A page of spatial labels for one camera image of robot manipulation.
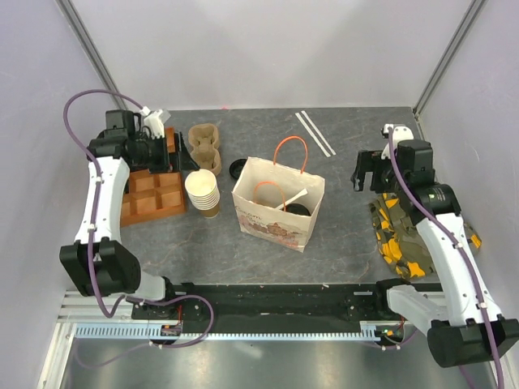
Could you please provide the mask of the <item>black plastic cup lid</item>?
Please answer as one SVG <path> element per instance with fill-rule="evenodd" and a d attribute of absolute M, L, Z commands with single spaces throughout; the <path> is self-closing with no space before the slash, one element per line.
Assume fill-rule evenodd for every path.
<path fill-rule="evenodd" d="M 308 208 L 300 203 L 287 204 L 284 211 L 299 216 L 311 216 L 311 212 Z"/>

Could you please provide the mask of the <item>white paper takeout bag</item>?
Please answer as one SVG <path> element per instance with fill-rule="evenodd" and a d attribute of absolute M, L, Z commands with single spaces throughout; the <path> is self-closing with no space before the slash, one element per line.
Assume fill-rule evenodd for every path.
<path fill-rule="evenodd" d="M 308 156 L 304 156 L 298 169 L 277 161 L 281 147 L 290 140 L 300 141 L 304 150 L 308 150 L 303 138 L 292 135 L 279 142 L 271 160 L 249 157 L 232 190 L 232 197 L 242 232 L 303 252 L 324 199 L 325 179 L 306 171 Z M 311 216 L 276 209 L 302 189 L 307 189 L 308 194 L 294 203 L 307 207 Z"/>

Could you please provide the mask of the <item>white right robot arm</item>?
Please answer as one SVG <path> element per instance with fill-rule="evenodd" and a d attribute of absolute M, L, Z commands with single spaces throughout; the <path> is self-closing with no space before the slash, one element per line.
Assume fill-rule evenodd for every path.
<path fill-rule="evenodd" d="M 361 191 L 371 173 L 371 191 L 397 196 L 429 251 L 445 304 L 437 305 L 407 281 L 383 280 L 371 299 L 373 313 L 408 319 L 426 336 L 441 367 L 501 358 L 518 341 L 518 321 L 503 316 L 477 269 L 457 197 L 435 179 L 430 143 L 408 139 L 388 150 L 389 156 L 360 151 L 351 181 Z"/>

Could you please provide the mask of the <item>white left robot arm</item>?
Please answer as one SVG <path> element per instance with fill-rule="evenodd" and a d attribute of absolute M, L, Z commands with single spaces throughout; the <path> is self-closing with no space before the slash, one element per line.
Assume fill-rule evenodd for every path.
<path fill-rule="evenodd" d="M 168 281 L 142 270 L 139 260 L 122 245 L 122 202 L 131 171 L 171 173 L 197 170 L 180 134 L 169 152 L 162 109 L 110 110 L 106 128 L 88 147 L 89 184 L 83 220 L 73 244 L 63 246 L 59 259 L 85 297 L 126 294 L 150 300 L 159 318 L 171 318 L 178 299 L 168 293 Z"/>

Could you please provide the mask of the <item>cardboard cup carrier tray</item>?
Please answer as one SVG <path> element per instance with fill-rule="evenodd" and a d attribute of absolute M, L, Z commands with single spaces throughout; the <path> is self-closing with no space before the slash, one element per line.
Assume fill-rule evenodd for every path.
<path fill-rule="evenodd" d="M 220 133 L 216 125 L 204 123 L 193 126 L 188 131 L 188 142 L 192 146 L 191 158 L 201 169 L 218 176 L 222 170 Z"/>

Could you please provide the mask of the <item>stack of paper cups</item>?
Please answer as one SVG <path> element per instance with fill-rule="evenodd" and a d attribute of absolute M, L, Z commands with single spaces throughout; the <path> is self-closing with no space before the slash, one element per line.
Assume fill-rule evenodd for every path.
<path fill-rule="evenodd" d="M 188 174 L 185 189 L 192 205 L 206 218 L 213 218 L 220 212 L 220 191 L 216 176 L 206 169 Z"/>

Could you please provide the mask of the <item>orange compartment organizer tray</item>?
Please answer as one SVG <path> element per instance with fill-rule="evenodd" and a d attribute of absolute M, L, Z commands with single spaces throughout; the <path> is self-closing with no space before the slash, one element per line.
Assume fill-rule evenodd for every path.
<path fill-rule="evenodd" d="M 187 211 L 182 173 L 178 170 L 178 136 L 173 127 L 165 129 L 170 168 L 167 173 L 150 173 L 131 168 L 122 200 L 121 226 L 164 219 Z"/>

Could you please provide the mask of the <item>camouflage yellow green cloth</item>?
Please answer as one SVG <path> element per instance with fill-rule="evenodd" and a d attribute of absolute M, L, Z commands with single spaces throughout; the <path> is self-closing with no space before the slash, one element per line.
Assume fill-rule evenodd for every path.
<path fill-rule="evenodd" d="M 395 194 L 379 194 L 369 210 L 378 251 L 395 274 L 411 280 L 435 273 L 429 250 Z"/>

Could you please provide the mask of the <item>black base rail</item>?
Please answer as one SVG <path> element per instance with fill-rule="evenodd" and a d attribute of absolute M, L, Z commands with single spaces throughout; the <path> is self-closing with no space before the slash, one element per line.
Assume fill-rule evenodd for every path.
<path fill-rule="evenodd" d="M 174 286 L 176 297 L 203 297 L 213 308 L 215 331 L 282 326 L 305 331 L 322 320 L 328 327 L 360 321 L 401 321 L 382 302 L 376 284 L 233 284 Z"/>

